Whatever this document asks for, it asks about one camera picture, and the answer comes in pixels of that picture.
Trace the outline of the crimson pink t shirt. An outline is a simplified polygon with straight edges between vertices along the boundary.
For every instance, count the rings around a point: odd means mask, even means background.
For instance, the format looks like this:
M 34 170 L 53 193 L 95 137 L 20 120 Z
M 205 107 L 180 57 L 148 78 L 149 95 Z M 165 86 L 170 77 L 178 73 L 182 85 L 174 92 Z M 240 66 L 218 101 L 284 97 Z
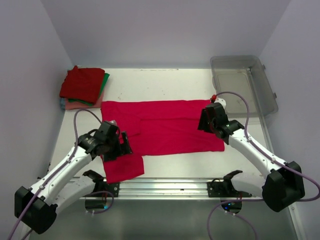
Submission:
M 224 142 L 212 133 L 198 130 L 201 111 L 209 100 L 167 100 L 101 104 L 103 121 L 116 121 L 127 133 L 132 154 L 103 163 L 109 183 L 144 174 L 144 156 L 198 152 L 223 152 Z

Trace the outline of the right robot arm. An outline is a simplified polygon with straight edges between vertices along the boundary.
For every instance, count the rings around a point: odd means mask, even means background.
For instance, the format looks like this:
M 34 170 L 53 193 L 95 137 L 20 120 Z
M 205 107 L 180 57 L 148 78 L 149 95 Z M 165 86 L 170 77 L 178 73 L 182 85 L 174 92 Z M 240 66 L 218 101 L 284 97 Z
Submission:
M 287 163 L 273 155 L 237 120 L 229 120 L 224 105 L 210 103 L 201 110 L 198 130 L 215 136 L 240 152 L 259 171 L 258 175 L 234 170 L 223 177 L 222 189 L 227 196 L 246 192 L 264 200 L 267 206 L 280 212 L 305 196 L 302 169 L 294 161 Z

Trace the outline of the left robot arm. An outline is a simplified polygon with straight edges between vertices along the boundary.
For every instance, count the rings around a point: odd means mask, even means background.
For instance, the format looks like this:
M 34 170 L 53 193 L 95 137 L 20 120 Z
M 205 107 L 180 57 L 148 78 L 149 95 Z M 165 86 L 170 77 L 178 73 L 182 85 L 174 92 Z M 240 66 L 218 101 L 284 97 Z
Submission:
M 14 215 L 37 234 L 46 232 L 58 214 L 81 197 L 107 197 L 104 177 L 93 170 L 85 171 L 79 179 L 70 182 L 82 168 L 96 157 L 105 162 L 131 154 L 128 135 L 120 131 L 114 121 L 103 121 L 98 129 L 76 137 L 67 156 L 31 187 L 21 186 L 14 194 Z

